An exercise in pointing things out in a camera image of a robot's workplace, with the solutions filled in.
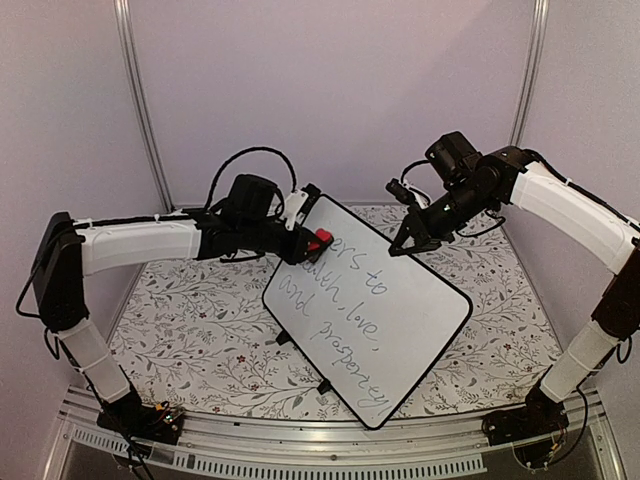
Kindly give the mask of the red whiteboard eraser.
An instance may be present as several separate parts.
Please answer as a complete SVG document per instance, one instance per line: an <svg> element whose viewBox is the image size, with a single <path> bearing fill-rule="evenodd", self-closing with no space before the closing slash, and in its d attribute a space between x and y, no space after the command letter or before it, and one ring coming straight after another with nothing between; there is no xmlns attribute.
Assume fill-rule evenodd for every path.
<svg viewBox="0 0 640 480"><path fill-rule="evenodd" d="M322 252L334 241L333 235L324 229L318 229L308 243L308 252Z"/></svg>

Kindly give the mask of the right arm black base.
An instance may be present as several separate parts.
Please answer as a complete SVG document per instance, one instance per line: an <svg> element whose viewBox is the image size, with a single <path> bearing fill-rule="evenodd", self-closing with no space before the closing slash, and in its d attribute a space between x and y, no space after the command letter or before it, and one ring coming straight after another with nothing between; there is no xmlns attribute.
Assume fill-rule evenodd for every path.
<svg viewBox="0 0 640 480"><path fill-rule="evenodd" d="M548 398L536 384L523 406L486 414L481 429L491 446L521 442L513 451L516 460L537 470L550 465L564 445L568 426L564 404Z"/></svg>

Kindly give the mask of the right aluminium frame post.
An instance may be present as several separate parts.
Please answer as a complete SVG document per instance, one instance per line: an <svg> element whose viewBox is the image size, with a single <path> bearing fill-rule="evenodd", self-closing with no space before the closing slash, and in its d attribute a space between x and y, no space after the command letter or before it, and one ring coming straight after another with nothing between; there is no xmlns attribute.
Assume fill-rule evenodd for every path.
<svg viewBox="0 0 640 480"><path fill-rule="evenodd" d="M523 81L509 137L509 144L513 146L519 146L524 137L526 123L534 97L539 68L542 61L549 17L549 0L535 0L533 5L531 31Z"/></svg>

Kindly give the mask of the left aluminium frame post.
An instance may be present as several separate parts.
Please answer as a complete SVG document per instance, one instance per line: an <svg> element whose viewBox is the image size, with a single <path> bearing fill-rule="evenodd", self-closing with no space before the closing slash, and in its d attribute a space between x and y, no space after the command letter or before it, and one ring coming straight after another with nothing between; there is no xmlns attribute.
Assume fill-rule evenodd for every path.
<svg viewBox="0 0 640 480"><path fill-rule="evenodd" d="M171 211L174 208L174 202L170 193L164 166L162 164L148 102L144 91L141 68L135 44L130 2L127 0L115 0L113 4L125 73L129 83L134 113L138 122L143 147L162 208L165 211Z"/></svg>

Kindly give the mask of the aluminium front rail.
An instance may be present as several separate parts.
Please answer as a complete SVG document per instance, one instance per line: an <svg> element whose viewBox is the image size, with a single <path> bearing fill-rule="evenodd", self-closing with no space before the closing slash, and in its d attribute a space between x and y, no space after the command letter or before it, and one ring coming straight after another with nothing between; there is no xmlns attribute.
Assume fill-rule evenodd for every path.
<svg viewBox="0 0 640 480"><path fill-rule="evenodd" d="M377 431L354 421L286 421L190 413L174 445L122 438L96 423L98 405L70 388L56 420L47 479L623 479L598 393L566 402L569 428L559 460L535 467L538 436L491 444L480 411L396 419Z"/></svg>

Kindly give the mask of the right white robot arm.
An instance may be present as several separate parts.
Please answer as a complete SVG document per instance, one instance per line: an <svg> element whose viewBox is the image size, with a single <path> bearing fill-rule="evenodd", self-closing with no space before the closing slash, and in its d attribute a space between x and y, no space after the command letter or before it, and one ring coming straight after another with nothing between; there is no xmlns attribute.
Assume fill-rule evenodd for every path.
<svg viewBox="0 0 640 480"><path fill-rule="evenodd" d="M639 329L639 226L604 200L562 176L536 151L506 146L476 150L451 132L425 152L446 190L427 202L402 177L387 191L407 208L392 256L439 249L482 212L514 206L546 221L599 259L613 278L586 326L541 377L517 415L517 427L537 436L552 424L557 405Z"/></svg>

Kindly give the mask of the aluminium frame post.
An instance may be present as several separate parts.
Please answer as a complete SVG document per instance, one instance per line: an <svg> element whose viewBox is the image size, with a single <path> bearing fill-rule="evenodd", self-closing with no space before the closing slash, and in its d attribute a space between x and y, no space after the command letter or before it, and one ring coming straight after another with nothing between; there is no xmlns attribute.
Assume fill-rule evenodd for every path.
<svg viewBox="0 0 640 480"><path fill-rule="evenodd" d="M519 146L524 137L526 123L534 97L539 68L542 61L549 17L549 0L535 0L533 5L531 31L523 81L509 137L509 144L513 146Z"/></svg>
<svg viewBox="0 0 640 480"><path fill-rule="evenodd" d="M134 113L138 122L143 147L162 208L165 211L171 211L174 208L174 202L170 193L164 166L162 164L148 102L144 91L141 68L135 44L130 2L127 0L115 0L113 4L125 73L129 83Z"/></svg>

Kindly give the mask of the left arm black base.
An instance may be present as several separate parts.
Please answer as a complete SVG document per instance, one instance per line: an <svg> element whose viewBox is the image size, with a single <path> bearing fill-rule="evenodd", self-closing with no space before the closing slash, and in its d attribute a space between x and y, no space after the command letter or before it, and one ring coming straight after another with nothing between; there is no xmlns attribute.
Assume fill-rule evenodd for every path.
<svg viewBox="0 0 640 480"><path fill-rule="evenodd" d="M184 412L182 407L171 406L167 401L146 405L135 390L130 390L114 402L101 400L97 425L122 437L176 445L182 434Z"/></svg>

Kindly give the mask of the white whiteboard black frame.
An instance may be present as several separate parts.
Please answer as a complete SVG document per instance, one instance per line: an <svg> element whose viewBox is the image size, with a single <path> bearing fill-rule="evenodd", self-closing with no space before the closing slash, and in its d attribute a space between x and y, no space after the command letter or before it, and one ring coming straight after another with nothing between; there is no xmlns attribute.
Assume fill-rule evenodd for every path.
<svg viewBox="0 0 640 480"><path fill-rule="evenodd" d="M276 267L266 310L331 390L370 430L380 429L444 354L472 301L327 195L304 219L332 244L314 262Z"/></svg>

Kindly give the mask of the black whiteboard stand foot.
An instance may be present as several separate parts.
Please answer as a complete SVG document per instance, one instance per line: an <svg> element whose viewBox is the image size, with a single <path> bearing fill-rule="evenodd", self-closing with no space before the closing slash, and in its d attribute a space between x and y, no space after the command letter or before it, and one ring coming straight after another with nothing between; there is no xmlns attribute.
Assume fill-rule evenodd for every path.
<svg viewBox="0 0 640 480"><path fill-rule="evenodd" d="M276 343L280 346L288 343L291 341L291 337L289 335L288 332L286 331L281 331L278 336L276 337Z"/></svg>

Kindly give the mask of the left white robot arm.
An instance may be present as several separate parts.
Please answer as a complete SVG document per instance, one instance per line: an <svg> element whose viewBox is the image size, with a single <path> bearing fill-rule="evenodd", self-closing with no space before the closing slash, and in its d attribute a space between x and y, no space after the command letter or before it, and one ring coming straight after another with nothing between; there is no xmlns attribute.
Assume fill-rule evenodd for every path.
<svg viewBox="0 0 640 480"><path fill-rule="evenodd" d="M288 265L314 263L332 243L298 217L318 197L313 185L282 195L277 185L251 174L234 180L211 206L166 215L74 220L66 212L49 221L30 273L37 318L54 335L97 397L110 404L111 419L128 434L148 426L148 412L130 396L133 387L90 319L84 280L104 270L160 260L237 261L274 254Z"/></svg>

